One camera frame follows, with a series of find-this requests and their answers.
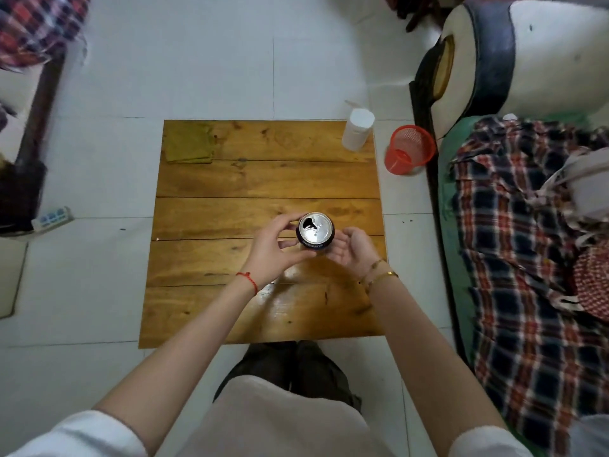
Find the person's right hand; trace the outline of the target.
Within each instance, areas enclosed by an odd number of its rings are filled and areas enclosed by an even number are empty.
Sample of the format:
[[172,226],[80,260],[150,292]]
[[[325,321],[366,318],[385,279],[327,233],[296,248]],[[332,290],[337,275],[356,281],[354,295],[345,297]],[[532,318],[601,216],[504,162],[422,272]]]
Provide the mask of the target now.
[[325,257],[346,268],[358,281],[383,261],[367,233],[365,241],[341,241],[340,230],[336,230]]

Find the dark aluminium drink can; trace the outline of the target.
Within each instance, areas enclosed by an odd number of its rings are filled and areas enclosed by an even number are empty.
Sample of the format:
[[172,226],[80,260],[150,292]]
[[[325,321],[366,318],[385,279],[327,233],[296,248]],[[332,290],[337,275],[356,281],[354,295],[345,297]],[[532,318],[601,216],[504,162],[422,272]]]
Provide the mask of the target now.
[[336,229],[327,215],[310,212],[300,218],[295,232],[298,241],[304,248],[319,251],[331,245]]

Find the person's right forearm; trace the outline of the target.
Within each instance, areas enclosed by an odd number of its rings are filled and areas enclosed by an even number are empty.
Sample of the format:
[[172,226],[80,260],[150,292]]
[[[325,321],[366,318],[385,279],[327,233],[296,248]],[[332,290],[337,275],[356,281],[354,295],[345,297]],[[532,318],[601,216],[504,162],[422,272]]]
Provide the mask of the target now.
[[438,457],[463,433],[506,424],[468,366],[382,261],[363,282]]

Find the person's left forearm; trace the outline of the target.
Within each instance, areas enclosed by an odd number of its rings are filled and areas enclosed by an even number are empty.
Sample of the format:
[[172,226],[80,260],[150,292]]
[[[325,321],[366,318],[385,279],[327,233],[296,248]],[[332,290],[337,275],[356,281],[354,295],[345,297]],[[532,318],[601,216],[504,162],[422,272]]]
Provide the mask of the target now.
[[126,425],[154,457],[254,293],[252,285],[236,275],[201,314],[148,355],[95,410]]

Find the red plastic mesh wastebasket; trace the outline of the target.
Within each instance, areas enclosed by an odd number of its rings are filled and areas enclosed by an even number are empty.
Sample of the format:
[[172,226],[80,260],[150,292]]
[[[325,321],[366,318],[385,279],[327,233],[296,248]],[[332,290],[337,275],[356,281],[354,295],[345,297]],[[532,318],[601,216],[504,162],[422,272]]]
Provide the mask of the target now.
[[392,133],[384,165],[391,174],[403,176],[426,165],[436,152],[437,143],[426,130],[414,124],[403,125]]

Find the white plastic bottle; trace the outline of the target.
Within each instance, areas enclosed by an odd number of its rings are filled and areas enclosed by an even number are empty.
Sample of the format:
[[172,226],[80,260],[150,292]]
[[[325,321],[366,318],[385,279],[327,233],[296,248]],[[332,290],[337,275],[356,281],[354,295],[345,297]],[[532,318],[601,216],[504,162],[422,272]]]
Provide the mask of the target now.
[[350,100],[345,100],[351,108],[345,130],[342,135],[342,145],[352,152],[360,151],[366,144],[375,122],[375,115],[367,108]]

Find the dark trousers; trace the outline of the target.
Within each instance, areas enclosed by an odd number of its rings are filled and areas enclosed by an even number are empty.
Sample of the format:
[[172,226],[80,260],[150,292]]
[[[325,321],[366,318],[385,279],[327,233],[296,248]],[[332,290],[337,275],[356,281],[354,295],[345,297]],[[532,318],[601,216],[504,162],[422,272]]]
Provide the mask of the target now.
[[230,380],[246,375],[302,397],[341,401],[358,413],[362,411],[362,400],[351,391],[346,375],[315,341],[249,345],[242,359],[225,376],[214,400]]

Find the olive green folded cloth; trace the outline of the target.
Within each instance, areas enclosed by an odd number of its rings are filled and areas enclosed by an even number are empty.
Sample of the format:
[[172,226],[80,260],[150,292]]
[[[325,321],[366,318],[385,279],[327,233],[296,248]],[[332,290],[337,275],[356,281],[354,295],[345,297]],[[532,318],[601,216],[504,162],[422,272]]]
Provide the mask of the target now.
[[164,121],[161,147],[168,163],[211,164],[216,147],[213,126],[203,121]]

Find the white power strip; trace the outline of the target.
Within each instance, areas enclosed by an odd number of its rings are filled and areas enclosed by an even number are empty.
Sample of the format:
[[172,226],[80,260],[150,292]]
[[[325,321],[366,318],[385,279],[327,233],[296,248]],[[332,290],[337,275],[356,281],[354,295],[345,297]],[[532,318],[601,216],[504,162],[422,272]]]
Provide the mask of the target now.
[[32,220],[32,230],[33,233],[45,233],[73,220],[74,216],[68,207],[58,207],[34,218]]

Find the white grey garment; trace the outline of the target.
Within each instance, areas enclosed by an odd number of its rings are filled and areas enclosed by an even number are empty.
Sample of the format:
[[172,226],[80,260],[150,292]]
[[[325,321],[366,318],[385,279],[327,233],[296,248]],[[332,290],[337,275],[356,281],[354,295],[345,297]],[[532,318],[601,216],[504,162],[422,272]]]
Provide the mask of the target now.
[[578,147],[530,203],[556,208],[573,230],[609,236],[609,147]]

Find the red white patterned cloth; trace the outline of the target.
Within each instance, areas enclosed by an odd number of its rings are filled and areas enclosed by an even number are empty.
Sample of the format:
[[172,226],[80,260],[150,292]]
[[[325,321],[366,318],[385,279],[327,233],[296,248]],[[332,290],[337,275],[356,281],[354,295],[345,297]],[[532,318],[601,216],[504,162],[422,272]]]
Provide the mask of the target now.
[[582,311],[609,323],[609,239],[587,247],[579,255],[574,282]]

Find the white grey bolster pillow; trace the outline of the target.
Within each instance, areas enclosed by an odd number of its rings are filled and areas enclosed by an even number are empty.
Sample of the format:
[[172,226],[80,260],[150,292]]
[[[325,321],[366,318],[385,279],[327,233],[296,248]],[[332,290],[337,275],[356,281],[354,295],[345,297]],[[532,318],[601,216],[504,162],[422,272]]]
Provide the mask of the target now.
[[609,104],[609,6],[466,0],[437,45],[449,52],[430,106],[438,139],[464,117],[591,115]]

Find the white flat board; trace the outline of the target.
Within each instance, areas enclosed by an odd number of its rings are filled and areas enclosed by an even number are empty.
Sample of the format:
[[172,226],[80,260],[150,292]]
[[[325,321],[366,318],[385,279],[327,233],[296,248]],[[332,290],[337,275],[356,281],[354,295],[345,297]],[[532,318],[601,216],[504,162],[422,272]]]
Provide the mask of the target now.
[[15,314],[29,242],[0,238],[0,320]]

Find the red plaid cloth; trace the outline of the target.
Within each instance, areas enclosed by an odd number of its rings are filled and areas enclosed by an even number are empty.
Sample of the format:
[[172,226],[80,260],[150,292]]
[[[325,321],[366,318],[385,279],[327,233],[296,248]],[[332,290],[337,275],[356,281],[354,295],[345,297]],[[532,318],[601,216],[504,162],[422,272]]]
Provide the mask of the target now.
[[0,0],[0,69],[61,56],[82,33],[91,0]]

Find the dark wooden bed frame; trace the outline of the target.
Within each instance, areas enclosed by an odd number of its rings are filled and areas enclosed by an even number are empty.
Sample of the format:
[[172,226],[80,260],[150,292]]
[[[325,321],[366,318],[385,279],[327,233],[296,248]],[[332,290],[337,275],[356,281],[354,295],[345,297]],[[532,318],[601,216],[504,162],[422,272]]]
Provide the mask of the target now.
[[438,39],[424,54],[415,78],[409,84],[409,91],[415,123],[426,130],[437,143],[437,152],[425,165],[425,170],[445,279],[453,341],[457,354],[470,367],[475,305],[468,291],[470,279],[462,260],[459,228],[454,216],[455,184],[447,178],[449,161],[447,156],[440,152],[441,141],[435,138],[431,115],[434,75],[444,48],[443,41]]

